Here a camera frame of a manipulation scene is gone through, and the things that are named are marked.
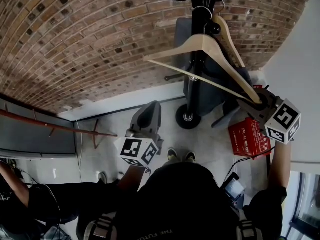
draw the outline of brick wall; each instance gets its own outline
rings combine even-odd
[[[191,15],[189,1],[0,1],[0,93],[54,113],[166,84],[174,72],[142,57],[171,48],[177,18]],[[226,0],[221,15],[250,70],[273,56],[306,1]]]

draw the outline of coat rack wheel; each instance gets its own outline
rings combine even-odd
[[[196,113],[188,114],[188,105],[182,105],[175,113],[175,120],[177,124],[186,130],[196,128],[201,122],[201,116]]]

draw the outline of red device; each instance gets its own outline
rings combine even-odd
[[[251,158],[271,149],[270,139],[260,132],[259,123],[250,117],[247,117],[245,121],[230,126],[228,130],[233,153],[236,156]]]

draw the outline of shoe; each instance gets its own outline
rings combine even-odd
[[[168,160],[170,161],[174,157],[178,158],[177,152],[173,148],[169,148],[169,150],[168,150]]]
[[[193,152],[189,152],[186,157],[185,157],[185,161],[186,162],[191,162],[190,160],[192,160],[193,163],[196,163],[196,154]]]
[[[107,174],[104,171],[99,173],[98,179],[99,179],[99,182],[104,183],[104,184],[108,184]]]

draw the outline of white floor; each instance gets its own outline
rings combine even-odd
[[[232,164],[240,159],[232,152],[231,141],[228,129],[212,129],[211,124],[220,118],[222,110],[217,107],[213,113],[205,116],[200,125],[193,130],[180,128],[175,119],[177,109],[186,103],[185,99],[165,102],[162,107],[162,126],[159,135],[164,139],[162,154],[156,156],[150,169],[154,172],[167,161],[167,150],[170,147],[177,149],[182,156],[187,151],[196,154],[197,162],[208,168],[214,175],[219,186],[223,183],[226,174]],[[127,110],[103,116],[99,119],[97,131],[102,133],[116,133],[119,137],[124,137],[133,115],[138,109]],[[242,121],[246,115],[237,115]],[[79,122],[80,129],[93,130],[96,119]],[[94,149],[92,137],[83,134],[83,151],[81,158],[82,182],[97,182],[99,172],[105,171],[108,181],[111,183],[118,176],[118,172],[125,173],[129,165],[117,157],[117,148],[114,137],[98,137],[98,148]],[[77,148],[79,155],[82,150],[81,135],[77,136]],[[44,184],[78,183],[79,167],[77,158],[59,158],[43,160],[21,160],[18,165],[26,170],[37,181]],[[267,184],[267,166],[264,157],[255,161],[245,161],[239,163],[235,168],[240,176],[242,184],[246,185],[246,194],[253,197],[259,190],[265,188]],[[148,180],[149,174],[145,174],[142,179],[142,186]],[[76,221],[73,221],[62,228],[77,239],[75,235]]]

